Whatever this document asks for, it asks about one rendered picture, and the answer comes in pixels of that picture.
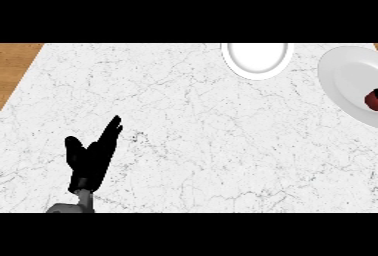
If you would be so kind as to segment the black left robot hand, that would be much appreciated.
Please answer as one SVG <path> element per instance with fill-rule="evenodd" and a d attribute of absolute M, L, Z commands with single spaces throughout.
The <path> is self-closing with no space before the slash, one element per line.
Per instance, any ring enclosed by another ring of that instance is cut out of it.
<path fill-rule="evenodd" d="M 122 131 L 120 117 L 114 116 L 106 125 L 98 139 L 82 146 L 73 137 L 64 138 L 66 163 L 72 169 L 67 191 L 75 193 L 85 189 L 94 192 L 104 178 L 110 159 L 116 148 L 116 140 Z"/>

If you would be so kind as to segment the small white plate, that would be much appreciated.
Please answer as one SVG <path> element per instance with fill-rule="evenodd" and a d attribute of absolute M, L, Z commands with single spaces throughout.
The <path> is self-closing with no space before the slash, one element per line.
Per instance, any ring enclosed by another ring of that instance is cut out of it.
<path fill-rule="evenodd" d="M 221 55 L 228 69 L 244 79 L 272 78 L 286 68 L 293 55 L 290 43 L 222 43 Z"/>

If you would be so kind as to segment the large white plate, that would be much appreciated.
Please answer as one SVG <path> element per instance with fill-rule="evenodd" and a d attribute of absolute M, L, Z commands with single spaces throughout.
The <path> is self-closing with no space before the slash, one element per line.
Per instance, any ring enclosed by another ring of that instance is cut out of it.
<path fill-rule="evenodd" d="M 378 128 L 378 111 L 364 96 L 378 89 L 378 52 L 357 46 L 330 49 L 320 57 L 317 78 L 326 96 L 361 123 Z"/>

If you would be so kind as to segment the red bell pepper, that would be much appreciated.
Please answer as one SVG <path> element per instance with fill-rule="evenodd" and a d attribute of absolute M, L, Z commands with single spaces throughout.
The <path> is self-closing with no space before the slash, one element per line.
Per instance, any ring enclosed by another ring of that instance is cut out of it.
<path fill-rule="evenodd" d="M 378 89 L 373 89 L 364 96 L 364 104 L 370 110 L 378 111 Z"/>

